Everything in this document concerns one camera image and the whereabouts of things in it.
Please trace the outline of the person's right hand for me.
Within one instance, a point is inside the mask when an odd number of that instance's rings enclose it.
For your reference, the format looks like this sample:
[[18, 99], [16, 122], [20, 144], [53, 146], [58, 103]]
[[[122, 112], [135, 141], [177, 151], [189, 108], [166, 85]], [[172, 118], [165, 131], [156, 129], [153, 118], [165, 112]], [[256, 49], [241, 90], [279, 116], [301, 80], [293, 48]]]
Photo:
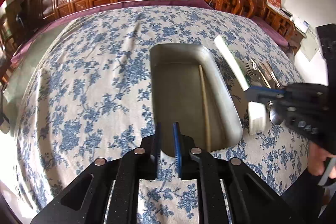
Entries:
[[325, 149], [311, 142], [309, 144], [309, 156], [307, 162], [308, 171], [313, 176], [322, 176], [325, 171], [324, 162], [327, 158], [335, 158], [335, 155], [332, 155]]

